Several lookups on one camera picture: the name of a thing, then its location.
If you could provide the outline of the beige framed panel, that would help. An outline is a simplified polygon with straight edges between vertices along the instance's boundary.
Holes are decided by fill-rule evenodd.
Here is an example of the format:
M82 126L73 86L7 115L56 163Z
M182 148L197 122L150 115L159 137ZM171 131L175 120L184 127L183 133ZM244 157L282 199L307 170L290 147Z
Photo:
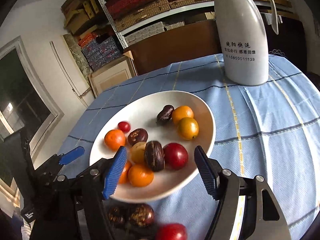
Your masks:
M91 73L89 82L94 96L97 98L103 91L112 86L137 76L133 55L131 51L125 52L121 57L107 63L99 70Z

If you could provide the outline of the orange kumquat top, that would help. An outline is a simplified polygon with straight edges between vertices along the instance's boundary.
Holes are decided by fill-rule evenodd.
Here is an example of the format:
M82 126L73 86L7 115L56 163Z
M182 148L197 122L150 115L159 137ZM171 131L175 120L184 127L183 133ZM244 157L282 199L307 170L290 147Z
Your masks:
M180 106L174 109L172 112L172 121L175 125L178 124L178 122L183 119L183 118L193 118L194 113L193 110L189 106Z

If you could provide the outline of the red cherry tomato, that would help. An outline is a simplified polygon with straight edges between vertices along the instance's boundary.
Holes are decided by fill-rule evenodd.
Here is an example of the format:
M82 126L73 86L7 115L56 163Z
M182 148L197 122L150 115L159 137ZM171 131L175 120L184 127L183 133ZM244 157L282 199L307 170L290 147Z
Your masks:
M131 130L131 125L127 121L121 121L118 123L118 128L124 133L129 133Z

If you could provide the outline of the dark water chestnut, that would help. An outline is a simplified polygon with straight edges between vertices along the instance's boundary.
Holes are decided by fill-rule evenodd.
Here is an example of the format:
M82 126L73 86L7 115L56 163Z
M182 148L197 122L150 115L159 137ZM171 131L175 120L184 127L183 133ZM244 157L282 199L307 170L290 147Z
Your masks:
M154 210L148 204L135 204L129 209L128 221L140 228L150 226L155 221Z
M116 227L124 227L127 223L128 211L123 206L113 206L107 212L110 223Z
M148 132L143 128L138 128L132 131L127 139L131 146L135 145L138 142L147 142L148 140Z
M165 168L163 147L159 141L153 140L146 143L144 161L153 172L159 172Z
M165 105L157 115L157 124L166 125L172 117L174 107L172 105Z

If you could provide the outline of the small red plum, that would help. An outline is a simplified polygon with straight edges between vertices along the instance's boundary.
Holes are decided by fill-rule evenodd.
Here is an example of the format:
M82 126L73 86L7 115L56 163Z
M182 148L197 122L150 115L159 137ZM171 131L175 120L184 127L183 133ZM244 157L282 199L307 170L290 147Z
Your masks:
M187 240L188 233L184 225L178 223L165 224L156 233L155 240Z

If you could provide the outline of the orange tangerine front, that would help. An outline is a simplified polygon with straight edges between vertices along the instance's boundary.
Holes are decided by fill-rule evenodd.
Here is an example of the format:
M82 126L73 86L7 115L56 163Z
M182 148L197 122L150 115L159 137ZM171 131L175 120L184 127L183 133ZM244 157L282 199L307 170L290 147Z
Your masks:
M129 182L128 174L131 167L132 167L131 162L127 161L122 171L122 174L119 178L118 184L126 184Z

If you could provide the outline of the white thermos jug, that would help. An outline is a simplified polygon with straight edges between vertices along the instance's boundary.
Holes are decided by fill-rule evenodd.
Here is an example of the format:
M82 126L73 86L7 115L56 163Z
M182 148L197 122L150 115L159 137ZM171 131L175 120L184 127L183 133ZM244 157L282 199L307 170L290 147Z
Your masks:
M277 34L276 5L269 1ZM226 76L240 85L262 85L268 80L268 44L257 6L253 0L214 0L214 9Z

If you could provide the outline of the orange kumquat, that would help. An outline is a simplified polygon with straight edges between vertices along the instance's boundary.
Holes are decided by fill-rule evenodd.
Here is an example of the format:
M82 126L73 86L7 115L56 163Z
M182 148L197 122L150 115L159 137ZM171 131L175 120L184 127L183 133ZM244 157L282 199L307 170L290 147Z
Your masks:
M175 125L178 124L178 122L183 119L183 118L193 118L194 113L193 110L189 106L180 106L174 109L172 112L172 121Z
M182 118L177 125L178 135L185 140L193 140L199 134L199 124L194 118Z

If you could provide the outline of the stack of patterned boxes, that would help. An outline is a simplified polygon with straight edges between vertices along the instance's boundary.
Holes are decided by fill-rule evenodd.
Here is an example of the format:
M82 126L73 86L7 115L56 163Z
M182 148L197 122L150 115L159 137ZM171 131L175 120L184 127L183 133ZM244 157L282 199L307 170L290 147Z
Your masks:
M95 72L104 65L122 56L113 36L89 33L78 42L89 66Z

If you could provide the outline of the large yellow-orange persimmon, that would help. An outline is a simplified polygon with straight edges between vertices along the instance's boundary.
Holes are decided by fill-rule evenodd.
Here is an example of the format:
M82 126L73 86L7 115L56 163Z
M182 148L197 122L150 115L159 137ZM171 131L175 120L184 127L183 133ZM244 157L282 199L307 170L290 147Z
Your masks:
M130 159L135 164L144 164L144 151L146 142L138 142L130 149Z

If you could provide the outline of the blue checked tablecloth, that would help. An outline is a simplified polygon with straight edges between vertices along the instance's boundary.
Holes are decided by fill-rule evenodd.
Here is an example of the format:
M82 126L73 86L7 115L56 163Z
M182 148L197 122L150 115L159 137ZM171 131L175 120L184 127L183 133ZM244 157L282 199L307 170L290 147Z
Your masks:
M85 153L63 168L72 178L89 165L104 124L132 101L165 90L202 98L212 110L212 158L243 177L264 176L281 206L292 239L300 239L319 213L319 90L290 61L270 55L269 80L239 86L224 74L220 54L172 63L102 92L60 148Z

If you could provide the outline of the large orange tangerine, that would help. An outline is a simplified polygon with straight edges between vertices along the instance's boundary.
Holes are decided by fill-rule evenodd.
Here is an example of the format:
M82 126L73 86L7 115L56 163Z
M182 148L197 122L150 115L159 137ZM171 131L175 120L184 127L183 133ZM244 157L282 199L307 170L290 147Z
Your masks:
M128 179L130 184L134 187L146 187L152 183L154 173L145 165L137 164L130 168Z

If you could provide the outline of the dark water chestnut back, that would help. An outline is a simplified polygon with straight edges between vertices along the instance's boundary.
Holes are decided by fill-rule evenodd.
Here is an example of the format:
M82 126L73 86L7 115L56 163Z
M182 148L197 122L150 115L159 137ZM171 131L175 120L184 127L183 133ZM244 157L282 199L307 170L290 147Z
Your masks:
M153 140L146 143L144 161L153 172L159 172L165 168L163 147L159 141Z

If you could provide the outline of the brown wooden cabinet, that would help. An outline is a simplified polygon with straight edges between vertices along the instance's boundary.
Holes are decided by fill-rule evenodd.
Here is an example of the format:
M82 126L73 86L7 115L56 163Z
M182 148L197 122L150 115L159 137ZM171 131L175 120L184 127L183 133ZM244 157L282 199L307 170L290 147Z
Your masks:
M141 40L124 50L133 56L138 75L222 52L217 25L205 20Z

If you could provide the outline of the window with white frame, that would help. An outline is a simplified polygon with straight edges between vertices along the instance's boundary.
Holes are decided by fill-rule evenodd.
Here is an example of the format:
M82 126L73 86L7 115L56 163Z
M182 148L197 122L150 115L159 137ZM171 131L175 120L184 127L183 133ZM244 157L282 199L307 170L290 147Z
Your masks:
M1 47L1 139L25 128L35 160L63 116L37 75L21 37Z

